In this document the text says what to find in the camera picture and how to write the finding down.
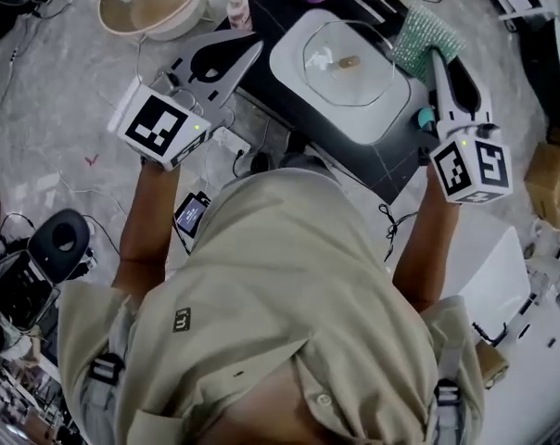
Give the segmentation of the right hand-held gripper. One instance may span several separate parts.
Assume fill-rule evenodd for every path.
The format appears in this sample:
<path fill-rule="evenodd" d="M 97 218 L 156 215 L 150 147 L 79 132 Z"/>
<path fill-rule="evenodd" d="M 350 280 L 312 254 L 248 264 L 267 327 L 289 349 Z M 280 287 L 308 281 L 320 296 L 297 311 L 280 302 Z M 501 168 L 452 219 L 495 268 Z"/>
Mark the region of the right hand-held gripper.
<path fill-rule="evenodd" d="M 439 121 L 491 121 L 490 91 L 478 72 L 456 57 L 449 64 L 437 48 L 429 51 L 427 84 L 435 93 Z M 450 203 L 487 204 L 513 193 L 511 156 L 493 123 L 447 132 L 430 163 Z"/>

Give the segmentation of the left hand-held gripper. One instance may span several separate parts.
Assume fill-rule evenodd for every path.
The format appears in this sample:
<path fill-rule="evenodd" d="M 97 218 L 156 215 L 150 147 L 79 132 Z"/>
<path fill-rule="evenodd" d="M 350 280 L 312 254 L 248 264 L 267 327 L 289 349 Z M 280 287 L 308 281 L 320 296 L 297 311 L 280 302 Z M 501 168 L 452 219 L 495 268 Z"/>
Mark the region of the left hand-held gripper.
<path fill-rule="evenodd" d="M 151 84 L 130 84 L 119 106 L 117 136 L 144 159 L 172 171 L 231 122 L 226 100 L 262 49 L 257 33 L 237 29 L 186 41 L 174 72 L 161 72 Z M 188 73 L 175 73 L 183 70 Z"/>

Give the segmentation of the green scrubbing cloth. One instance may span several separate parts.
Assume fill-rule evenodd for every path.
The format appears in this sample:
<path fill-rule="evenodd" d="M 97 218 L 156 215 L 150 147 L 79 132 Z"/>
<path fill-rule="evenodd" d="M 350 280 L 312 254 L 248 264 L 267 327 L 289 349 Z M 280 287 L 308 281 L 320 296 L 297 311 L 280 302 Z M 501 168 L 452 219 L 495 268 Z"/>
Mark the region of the green scrubbing cloth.
<path fill-rule="evenodd" d="M 413 5 L 389 52 L 391 60 L 425 83 L 432 49 L 437 49 L 449 64 L 465 49 L 465 41 L 450 24 L 428 8 Z"/>

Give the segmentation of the person's left forearm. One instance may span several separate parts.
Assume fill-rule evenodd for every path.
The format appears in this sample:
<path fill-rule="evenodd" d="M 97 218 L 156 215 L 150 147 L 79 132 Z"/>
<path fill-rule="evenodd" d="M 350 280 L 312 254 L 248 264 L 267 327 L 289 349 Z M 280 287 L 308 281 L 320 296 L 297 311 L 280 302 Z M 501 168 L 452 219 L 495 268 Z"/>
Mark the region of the person's left forearm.
<path fill-rule="evenodd" d="M 179 168 L 167 172 L 150 162 L 142 166 L 121 234 L 121 264 L 165 265 L 179 175 Z"/>

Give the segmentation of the person's right forearm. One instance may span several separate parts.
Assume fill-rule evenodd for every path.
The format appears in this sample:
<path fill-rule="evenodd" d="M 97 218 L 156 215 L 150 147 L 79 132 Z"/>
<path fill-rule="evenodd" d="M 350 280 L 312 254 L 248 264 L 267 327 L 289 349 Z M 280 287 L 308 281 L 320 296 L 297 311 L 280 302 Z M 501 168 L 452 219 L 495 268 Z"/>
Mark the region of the person's right forearm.
<path fill-rule="evenodd" d="M 392 278 L 417 312 L 427 310 L 441 296 L 460 213 L 458 204 L 446 200 L 433 166 L 427 167 L 426 176 L 426 192 Z"/>

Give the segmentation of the teal bottle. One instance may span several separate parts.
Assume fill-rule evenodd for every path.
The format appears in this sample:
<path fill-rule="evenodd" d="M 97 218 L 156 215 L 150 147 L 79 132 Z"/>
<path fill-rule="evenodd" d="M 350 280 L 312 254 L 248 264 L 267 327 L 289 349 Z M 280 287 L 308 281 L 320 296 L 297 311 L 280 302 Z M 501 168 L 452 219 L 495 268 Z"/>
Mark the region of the teal bottle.
<path fill-rule="evenodd" d="M 436 118 L 432 107 L 420 108 L 415 114 L 415 119 L 422 132 L 429 133 L 435 130 Z"/>

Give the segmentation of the white power strip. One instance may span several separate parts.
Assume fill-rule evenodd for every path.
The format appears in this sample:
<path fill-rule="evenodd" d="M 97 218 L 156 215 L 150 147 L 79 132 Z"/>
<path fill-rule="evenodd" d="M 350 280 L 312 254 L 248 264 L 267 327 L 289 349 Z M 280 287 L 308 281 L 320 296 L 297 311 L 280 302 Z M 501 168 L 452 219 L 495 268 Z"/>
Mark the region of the white power strip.
<path fill-rule="evenodd" d="M 211 139 L 219 146 L 223 146 L 235 154 L 241 152 L 245 155 L 251 150 L 251 145 L 245 139 L 226 127 L 220 127 L 213 131 Z"/>

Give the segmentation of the pink plastic basin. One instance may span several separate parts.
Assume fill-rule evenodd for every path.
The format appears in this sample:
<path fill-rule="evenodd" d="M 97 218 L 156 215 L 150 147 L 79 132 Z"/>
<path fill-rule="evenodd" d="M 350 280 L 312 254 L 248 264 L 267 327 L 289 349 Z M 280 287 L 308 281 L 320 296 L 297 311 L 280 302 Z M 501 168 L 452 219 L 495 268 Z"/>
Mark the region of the pink plastic basin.
<path fill-rule="evenodd" d="M 124 38 L 170 41 L 192 30 L 205 16 L 207 0 L 98 0 L 102 26 Z"/>

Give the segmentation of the dark cabinet countertop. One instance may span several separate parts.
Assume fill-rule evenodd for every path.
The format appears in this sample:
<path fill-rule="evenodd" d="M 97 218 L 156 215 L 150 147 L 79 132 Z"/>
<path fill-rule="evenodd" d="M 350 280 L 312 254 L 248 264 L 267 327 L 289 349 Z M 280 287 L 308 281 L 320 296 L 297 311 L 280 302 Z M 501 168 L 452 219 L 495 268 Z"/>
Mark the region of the dark cabinet countertop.
<path fill-rule="evenodd" d="M 237 93 L 287 128 L 303 132 L 316 148 L 385 202 L 392 203 L 419 168 L 418 150 L 434 148 L 437 142 L 414 128 L 408 117 L 396 121 L 376 142 L 350 141 L 304 99 L 284 88 L 270 68 L 273 46 L 312 6 L 296 0 L 248 0 L 248 3 L 254 31 L 262 38 L 263 49 L 238 85 Z"/>

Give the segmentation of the person's left black shoe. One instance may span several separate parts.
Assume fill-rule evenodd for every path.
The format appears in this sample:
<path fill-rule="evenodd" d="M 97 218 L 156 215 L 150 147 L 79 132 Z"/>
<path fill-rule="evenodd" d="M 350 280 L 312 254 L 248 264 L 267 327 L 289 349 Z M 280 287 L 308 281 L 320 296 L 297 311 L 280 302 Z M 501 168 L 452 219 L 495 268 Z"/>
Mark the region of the person's left black shoe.
<path fill-rule="evenodd" d="M 273 167 L 271 156 L 266 152 L 258 152 L 250 162 L 252 173 L 267 172 Z"/>

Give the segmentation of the person's black shoe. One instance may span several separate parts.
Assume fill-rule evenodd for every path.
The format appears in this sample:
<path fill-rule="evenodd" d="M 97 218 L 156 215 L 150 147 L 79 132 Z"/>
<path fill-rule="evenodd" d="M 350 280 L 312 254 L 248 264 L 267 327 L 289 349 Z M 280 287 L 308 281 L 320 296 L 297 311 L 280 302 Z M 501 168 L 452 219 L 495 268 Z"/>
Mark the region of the person's black shoe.
<path fill-rule="evenodd" d="M 266 152 L 258 152 L 250 162 L 252 173 L 267 172 L 273 167 L 271 156 Z"/>
<path fill-rule="evenodd" d="M 308 138 L 301 132 L 292 131 L 289 133 L 286 142 L 286 154 L 303 154 L 308 145 Z"/>

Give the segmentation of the person's right black shoe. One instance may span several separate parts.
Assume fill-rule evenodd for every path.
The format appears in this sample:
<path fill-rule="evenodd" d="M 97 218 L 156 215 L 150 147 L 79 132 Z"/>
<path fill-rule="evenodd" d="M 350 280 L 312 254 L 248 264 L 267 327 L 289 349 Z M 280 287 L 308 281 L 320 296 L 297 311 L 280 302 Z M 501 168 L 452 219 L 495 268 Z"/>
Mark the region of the person's right black shoe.
<path fill-rule="evenodd" d="M 292 131 L 289 133 L 286 142 L 286 154 L 303 154 L 308 145 L 308 138 L 301 132 Z"/>

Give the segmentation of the white box cabinet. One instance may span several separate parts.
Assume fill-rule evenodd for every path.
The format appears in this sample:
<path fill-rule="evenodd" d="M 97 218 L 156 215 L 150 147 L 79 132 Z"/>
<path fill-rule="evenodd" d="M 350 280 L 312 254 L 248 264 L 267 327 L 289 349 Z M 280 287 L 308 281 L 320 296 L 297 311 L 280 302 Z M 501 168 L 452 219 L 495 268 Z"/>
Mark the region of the white box cabinet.
<path fill-rule="evenodd" d="M 509 227 L 461 290 L 470 324 L 495 340 L 530 295 L 527 267 L 516 229 Z"/>

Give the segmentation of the open grey equipment case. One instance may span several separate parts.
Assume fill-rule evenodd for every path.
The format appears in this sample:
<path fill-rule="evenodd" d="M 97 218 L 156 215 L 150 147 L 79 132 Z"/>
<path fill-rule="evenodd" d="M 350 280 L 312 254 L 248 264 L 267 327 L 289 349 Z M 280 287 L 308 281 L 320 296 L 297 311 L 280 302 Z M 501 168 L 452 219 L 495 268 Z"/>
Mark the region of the open grey equipment case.
<path fill-rule="evenodd" d="M 59 285 L 81 264 L 90 230 L 76 210 L 57 212 L 28 238 L 26 247 L 0 259 L 0 324 L 28 333 L 59 295 Z"/>

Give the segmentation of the small brown box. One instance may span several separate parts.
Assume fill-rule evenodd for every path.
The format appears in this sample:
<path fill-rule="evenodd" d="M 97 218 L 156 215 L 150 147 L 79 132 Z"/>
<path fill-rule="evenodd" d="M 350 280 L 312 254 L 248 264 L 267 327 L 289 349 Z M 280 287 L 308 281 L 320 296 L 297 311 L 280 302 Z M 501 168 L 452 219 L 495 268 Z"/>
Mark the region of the small brown box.
<path fill-rule="evenodd" d="M 476 344 L 476 352 L 484 388 L 490 390 L 505 378 L 509 362 L 484 340 Z"/>

